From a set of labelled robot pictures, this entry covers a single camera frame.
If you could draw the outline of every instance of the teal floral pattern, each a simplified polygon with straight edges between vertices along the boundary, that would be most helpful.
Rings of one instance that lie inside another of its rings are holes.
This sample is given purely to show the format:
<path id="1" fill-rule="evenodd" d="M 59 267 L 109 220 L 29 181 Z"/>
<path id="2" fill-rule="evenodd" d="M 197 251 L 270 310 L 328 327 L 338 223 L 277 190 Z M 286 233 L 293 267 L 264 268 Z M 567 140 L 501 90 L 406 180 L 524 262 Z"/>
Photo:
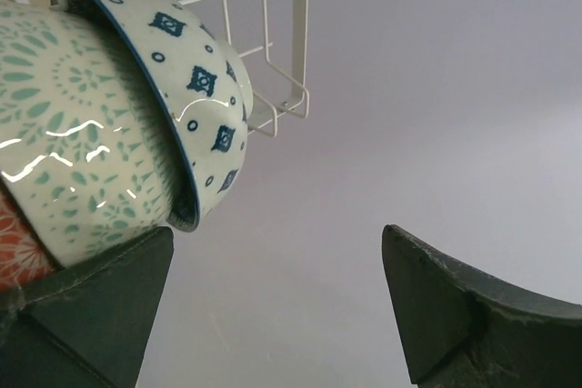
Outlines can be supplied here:
<path id="1" fill-rule="evenodd" d="M 74 264 L 164 221 L 180 157 L 124 43 L 28 5 L 0 17 L 1 170 L 49 251 Z"/>

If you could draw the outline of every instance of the blue patterned bowl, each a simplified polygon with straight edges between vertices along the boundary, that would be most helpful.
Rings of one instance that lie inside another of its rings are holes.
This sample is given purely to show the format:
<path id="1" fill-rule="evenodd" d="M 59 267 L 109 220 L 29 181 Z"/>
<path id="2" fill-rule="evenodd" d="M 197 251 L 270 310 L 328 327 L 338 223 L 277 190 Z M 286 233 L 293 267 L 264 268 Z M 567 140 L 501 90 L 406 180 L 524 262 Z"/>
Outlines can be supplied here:
<path id="1" fill-rule="evenodd" d="M 68 0 L 68 12 L 119 33 L 139 63 L 179 144 L 190 189 L 168 222 L 195 230 L 228 193 L 246 154 L 245 68 L 173 0 Z"/>
<path id="2" fill-rule="evenodd" d="M 61 265 L 167 219 L 186 179 L 173 142 L 118 35 L 0 2 L 0 177 Z"/>

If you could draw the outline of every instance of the wire rack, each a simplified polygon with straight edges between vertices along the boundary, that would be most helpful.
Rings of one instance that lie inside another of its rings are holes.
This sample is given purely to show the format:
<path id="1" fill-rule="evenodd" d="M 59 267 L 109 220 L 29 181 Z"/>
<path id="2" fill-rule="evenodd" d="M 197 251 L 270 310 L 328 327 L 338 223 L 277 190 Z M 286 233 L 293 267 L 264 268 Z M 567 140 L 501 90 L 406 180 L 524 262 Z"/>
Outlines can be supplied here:
<path id="1" fill-rule="evenodd" d="M 65 10 L 66 0 L 57 0 L 55 9 Z M 229 14 L 230 0 L 177 0 L 183 5 L 201 2 L 216 2 L 221 4 L 224 19 L 225 38 L 232 44 L 232 20 Z M 283 78 L 290 85 L 289 96 L 281 101 L 274 101 L 254 91 L 255 105 L 248 118 L 249 133 L 259 132 L 269 137 L 275 137 L 278 132 L 278 119 L 283 114 L 291 114 L 305 119 L 309 115 L 309 91 L 306 88 L 306 48 L 307 48 L 307 21 L 308 0 L 293 0 L 292 9 L 292 50 L 291 71 L 286 71 L 273 62 L 271 48 L 274 43 L 270 39 L 268 0 L 261 0 L 263 16 L 263 43 L 239 53 L 241 58 L 262 54 L 268 68 Z"/>

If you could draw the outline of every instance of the white wall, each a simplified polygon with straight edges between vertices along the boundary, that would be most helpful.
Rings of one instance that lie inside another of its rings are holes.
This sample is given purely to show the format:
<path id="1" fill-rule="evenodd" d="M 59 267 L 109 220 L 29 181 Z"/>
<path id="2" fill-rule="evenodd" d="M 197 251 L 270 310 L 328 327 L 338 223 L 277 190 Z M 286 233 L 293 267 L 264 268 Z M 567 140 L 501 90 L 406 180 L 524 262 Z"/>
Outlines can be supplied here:
<path id="1" fill-rule="evenodd" d="M 233 192 L 176 235 L 140 388 L 409 386 L 385 224 L 582 303 L 581 18 L 582 0 L 312 0 L 312 115 L 253 134 Z"/>

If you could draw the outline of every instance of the ceramic bowl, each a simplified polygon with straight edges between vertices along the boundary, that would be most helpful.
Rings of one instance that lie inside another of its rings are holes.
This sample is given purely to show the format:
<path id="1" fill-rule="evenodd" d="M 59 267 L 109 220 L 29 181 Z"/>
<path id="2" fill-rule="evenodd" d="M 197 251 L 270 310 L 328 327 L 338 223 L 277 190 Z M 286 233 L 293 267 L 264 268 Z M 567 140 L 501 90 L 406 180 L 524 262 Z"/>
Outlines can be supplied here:
<path id="1" fill-rule="evenodd" d="M 173 0 L 68 4 L 68 12 L 115 29 L 141 66 L 190 177 L 190 190 L 181 197 L 182 211 L 175 208 L 168 221 L 193 231 L 228 193 L 245 159 L 246 116 L 251 109 L 246 106 L 251 105 L 252 90 L 242 62 L 234 51 L 225 54 L 224 43 Z M 245 83 L 238 83 L 239 78 Z"/>
<path id="2" fill-rule="evenodd" d="M 0 184 L 0 292 L 40 279 L 54 270 L 45 248 Z"/>
<path id="3" fill-rule="evenodd" d="M 0 3 L 0 173 L 61 265 L 163 222 L 181 171 L 118 35 L 75 15 Z"/>

